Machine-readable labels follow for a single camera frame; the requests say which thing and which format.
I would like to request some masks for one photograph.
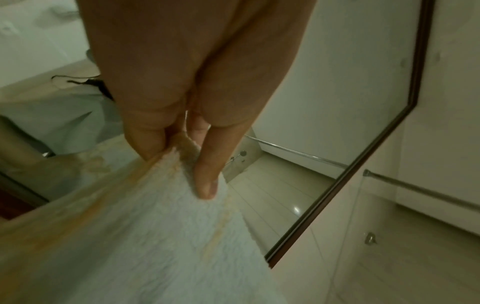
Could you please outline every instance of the white towel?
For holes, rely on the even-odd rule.
[[[0,302],[285,303],[220,177],[199,200],[197,147],[135,160],[0,224]]]

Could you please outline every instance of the skin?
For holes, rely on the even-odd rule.
[[[193,174],[203,199],[289,70],[314,4],[78,0],[126,139],[149,159],[186,128],[201,145]]]

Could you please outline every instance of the reflected towel bar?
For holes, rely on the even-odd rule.
[[[293,154],[300,155],[300,156],[303,156],[303,157],[306,157],[306,158],[310,158],[310,159],[313,159],[313,160],[316,160],[316,161],[319,161],[319,162],[322,162],[322,163],[325,163],[325,164],[328,164],[328,165],[332,165],[332,166],[335,166],[335,167],[338,167],[338,168],[341,168],[341,169],[347,169],[348,168],[348,165],[345,165],[345,164],[342,164],[342,163],[339,163],[339,162],[336,162],[336,161],[333,161],[333,160],[317,157],[317,156],[314,156],[314,155],[310,155],[310,154],[306,154],[306,153],[303,153],[303,152],[295,151],[295,150],[292,150],[292,149],[289,149],[289,148],[284,148],[284,147],[281,147],[279,145],[272,144],[272,143],[266,142],[264,140],[261,140],[261,139],[258,139],[258,138],[252,137],[252,136],[244,135],[244,137],[247,137],[248,139],[255,140],[255,141],[257,141],[259,143],[262,143],[262,144],[266,144],[267,146],[271,146],[271,147],[274,147],[274,148],[277,148],[277,149],[280,149],[280,150],[291,152]]]
[[[480,212],[480,206],[478,206],[474,203],[471,203],[471,202],[468,202],[468,201],[465,201],[465,200],[462,200],[462,199],[459,199],[459,198],[456,198],[456,197],[453,197],[453,196],[450,196],[450,195],[446,195],[446,194],[443,194],[443,193],[440,193],[440,192],[436,192],[436,191],[433,191],[433,190],[430,190],[430,189],[426,189],[426,188],[415,186],[415,185],[412,185],[412,184],[409,184],[409,183],[406,183],[406,182],[402,182],[400,180],[390,178],[390,177],[386,177],[384,175],[376,174],[376,173],[371,172],[370,170],[365,170],[363,172],[363,176],[372,177],[374,179],[381,180],[385,183],[388,183],[388,184],[391,184],[391,185],[394,185],[394,186],[399,186],[399,187],[414,191],[416,193],[424,194],[424,195],[427,195],[427,196],[430,196],[430,197],[433,197],[433,198],[451,203],[451,204],[459,206],[459,207],[468,208],[472,211]]]

